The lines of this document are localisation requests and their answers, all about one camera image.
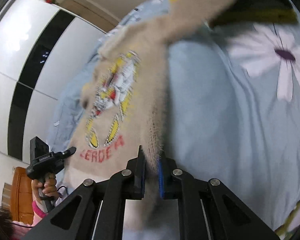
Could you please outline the pink sleeve forearm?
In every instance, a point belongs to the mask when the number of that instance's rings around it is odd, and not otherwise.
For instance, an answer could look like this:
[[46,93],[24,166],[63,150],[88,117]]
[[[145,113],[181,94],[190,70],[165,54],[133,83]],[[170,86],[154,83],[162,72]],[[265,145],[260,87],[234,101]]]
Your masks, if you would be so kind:
[[42,210],[42,207],[43,206],[38,204],[36,200],[32,202],[32,209],[34,213],[32,226],[37,225],[43,218],[47,216],[47,213]]

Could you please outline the person's left hand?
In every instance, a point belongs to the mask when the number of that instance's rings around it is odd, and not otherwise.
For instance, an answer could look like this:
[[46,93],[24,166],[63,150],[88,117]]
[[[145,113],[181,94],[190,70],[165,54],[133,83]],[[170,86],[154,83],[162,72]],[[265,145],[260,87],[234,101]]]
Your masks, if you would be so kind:
[[36,179],[31,181],[33,200],[41,202],[39,189],[41,189],[42,193],[45,194],[46,196],[52,197],[54,200],[57,200],[59,198],[59,193],[57,191],[56,184],[57,184],[56,175],[53,173],[48,173],[46,175],[45,183],[42,183]]

